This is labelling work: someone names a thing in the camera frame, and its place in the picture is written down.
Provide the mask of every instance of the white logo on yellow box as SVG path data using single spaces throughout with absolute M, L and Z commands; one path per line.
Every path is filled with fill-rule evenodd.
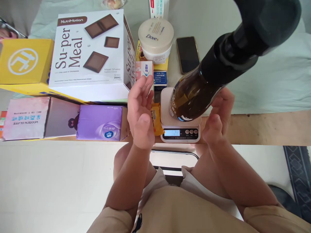
M 7 65 L 11 73 L 22 75 L 35 68 L 38 63 L 38 58 L 38 54 L 35 50 L 25 48 L 13 53 Z

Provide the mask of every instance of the blue and white box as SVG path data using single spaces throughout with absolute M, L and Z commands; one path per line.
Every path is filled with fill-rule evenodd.
M 155 91 L 161 91 L 167 87 L 167 71 L 154 71 Z

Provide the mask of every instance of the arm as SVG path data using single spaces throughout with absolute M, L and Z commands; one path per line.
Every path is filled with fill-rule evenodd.
M 121 171 L 110 189 L 105 207 L 115 210 L 137 210 L 142 196 L 148 165 L 149 150 L 132 146 Z
M 150 87 L 153 77 L 141 77 L 133 86 L 128 97 L 128 121 L 133 135 L 133 146 L 118 177 L 112 185 L 105 207 L 127 211 L 133 222 L 136 217 L 149 166 L 151 148 L 155 142 L 151 122 Z
M 209 146 L 222 185 L 243 216 L 245 207 L 278 205 L 278 200 L 226 138 L 233 103 L 234 95 L 224 88 L 212 104 L 203 138 Z

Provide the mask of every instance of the kitchen scale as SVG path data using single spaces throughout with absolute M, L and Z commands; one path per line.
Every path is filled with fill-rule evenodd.
M 173 87 L 167 87 L 161 91 L 161 124 L 165 130 L 161 139 L 169 143 L 196 143 L 201 138 L 201 117 L 187 122 L 173 118 L 169 113 L 173 89 Z

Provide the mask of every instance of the hand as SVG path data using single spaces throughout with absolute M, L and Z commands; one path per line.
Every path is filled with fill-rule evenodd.
M 212 111 L 202 132 L 203 139 L 212 147 L 227 140 L 227 131 L 234 104 L 234 95 L 228 88 L 223 88 L 212 103 Z
M 134 138 L 134 144 L 141 149 L 151 149 L 155 143 L 153 124 L 151 121 L 151 102 L 154 95 L 149 90 L 153 84 L 153 76 L 140 77 L 131 88 L 128 96 L 127 120 Z

